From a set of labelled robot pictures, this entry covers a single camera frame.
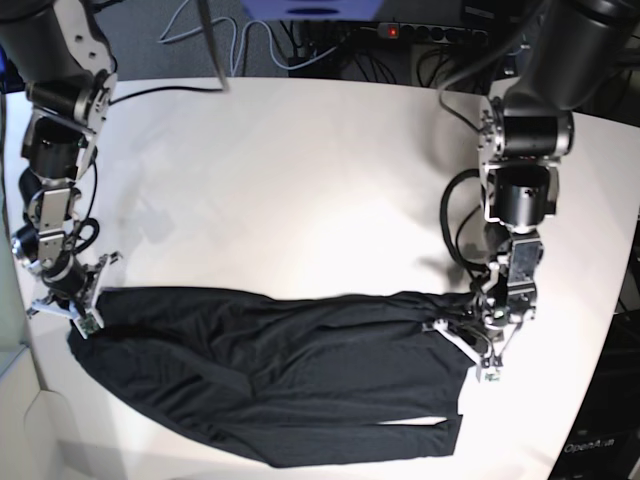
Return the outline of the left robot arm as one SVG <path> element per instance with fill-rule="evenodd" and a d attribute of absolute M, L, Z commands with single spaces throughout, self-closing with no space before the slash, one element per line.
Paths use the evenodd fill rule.
<path fill-rule="evenodd" d="M 479 165 L 461 173 L 480 182 L 486 258 L 453 260 L 467 271 L 471 297 L 461 319 L 444 315 L 432 330 L 497 381 L 507 347 L 536 316 L 536 270 L 544 247 L 539 225 L 555 215 L 559 167 L 574 144 L 574 110 L 597 89 L 639 23 L 635 1 L 530 1 L 501 40 L 451 74 L 452 87 L 503 59 L 532 23 L 541 30 L 524 72 L 500 96 L 485 99 L 478 122 Z"/>

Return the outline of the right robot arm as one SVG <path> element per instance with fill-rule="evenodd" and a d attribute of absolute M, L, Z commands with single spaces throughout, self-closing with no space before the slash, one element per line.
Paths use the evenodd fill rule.
<path fill-rule="evenodd" d="M 116 61 L 89 1 L 2 2 L 1 48 L 32 104 L 21 147 L 28 163 L 19 180 L 24 224 L 9 242 L 14 258 L 47 289 L 27 313 L 67 318 L 87 338 L 104 326 L 96 303 L 120 255 L 79 262 L 88 246 L 81 231 L 99 226 L 76 214 L 77 183 L 96 166 L 97 140 L 117 102 Z"/>

